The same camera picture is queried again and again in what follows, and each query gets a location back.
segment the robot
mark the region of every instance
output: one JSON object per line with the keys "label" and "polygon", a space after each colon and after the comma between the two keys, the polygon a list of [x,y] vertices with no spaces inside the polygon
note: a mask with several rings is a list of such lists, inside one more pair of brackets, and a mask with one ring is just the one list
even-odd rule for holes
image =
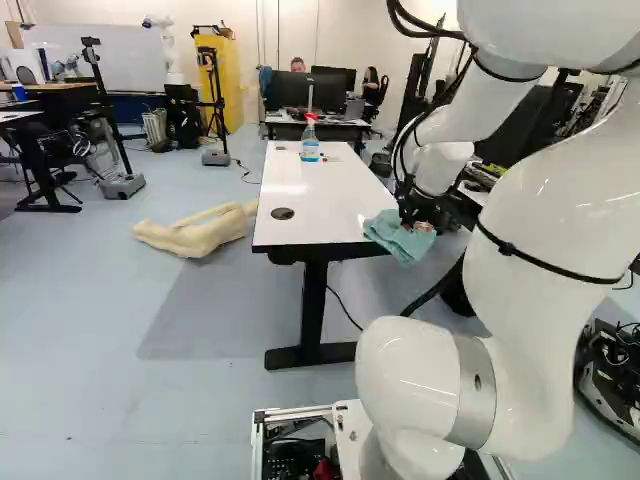
{"label": "robot", "polygon": [[[399,2],[387,5],[393,20]],[[576,341],[640,245],[640,4],[458,0],[458,19],[477,50],[456,96],[394,146],[427,198],[445,194],[471,142],[491,135],[548,66],[629,83],[609,116],[525,158],[491,191],[462,274],[491,337],[404,317],[364,331],[356,384],[373,428],[363,479],[443,479],[465,448],[522,461],[559,449],[572,429]]]}
{"label": "robot", "polygon": [[142,20],[142,26],[144,28],[157,28],[162,35],[162,46],[164,48],[165,64],[167,68],[167,81],[170,85],[183,85],[184,74],[180,70],[178,64],[178,51],[175,47],[176,39],[171,32],[171,27],[174,25],[174,21],[171,17],[160,17],[156,15],[146,15]]}

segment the spray bottle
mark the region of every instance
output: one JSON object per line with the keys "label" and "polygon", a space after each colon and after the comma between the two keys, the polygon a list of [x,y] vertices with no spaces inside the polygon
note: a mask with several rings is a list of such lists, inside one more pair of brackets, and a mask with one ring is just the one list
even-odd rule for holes
{"label": "spray bottle", "polygon": [[305,113],[307,128],[302,132],[302,153],[300,158],[303,162],[317,162],[320,158],[320,142],[316,138],[315,123],[318,116],[313,113]]}

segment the mannequin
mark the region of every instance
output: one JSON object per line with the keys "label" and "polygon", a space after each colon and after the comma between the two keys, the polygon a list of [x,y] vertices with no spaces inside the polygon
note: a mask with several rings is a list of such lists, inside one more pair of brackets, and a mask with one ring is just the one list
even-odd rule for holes
{"label": "mannequin", "polygon": [[[255,216],[258,200],[247,204],[225,203],[178,220],[169,227],[154,225],[150,219],[133,226],[136,239],[180,257],[202,258],[218,246],[246,235],[249,217]],[[214,217],[194,225],[196,222]]]}

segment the teal cloth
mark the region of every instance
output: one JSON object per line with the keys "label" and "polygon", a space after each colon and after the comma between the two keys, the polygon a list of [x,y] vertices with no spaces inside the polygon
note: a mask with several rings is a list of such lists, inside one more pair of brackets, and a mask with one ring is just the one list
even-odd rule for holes
{"label": "teal cloth", "polygon": [[411,265],[427,253],[436,239],[436,231],[407,230],[400,222],[397,210],[383,210],[375,218],[364,221],[364,235],[382,245],[400,263]]}

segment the whiteboard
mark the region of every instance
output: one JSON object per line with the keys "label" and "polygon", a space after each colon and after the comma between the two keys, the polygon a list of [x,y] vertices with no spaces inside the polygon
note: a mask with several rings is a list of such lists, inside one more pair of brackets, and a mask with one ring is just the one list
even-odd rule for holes
{"label": "whiteboard", "polygon": [[27,67],[33,73],[36,83],[45,83],[42,63],[34,48],[0,48],[0,64],[7,80],[18,81],[17,69]]}
{"label": "whiteboard", "polygon": [[167,77],[162,36],[157,29],[134,25],[34,25],[21,29],[25,48],[44,48],[47,63],[65,63],[73,53],[80,55],[78,67],[92,77],[91,65],[82,58],[81,37],[96,37],[98,66],[107,90],[164,92]]}

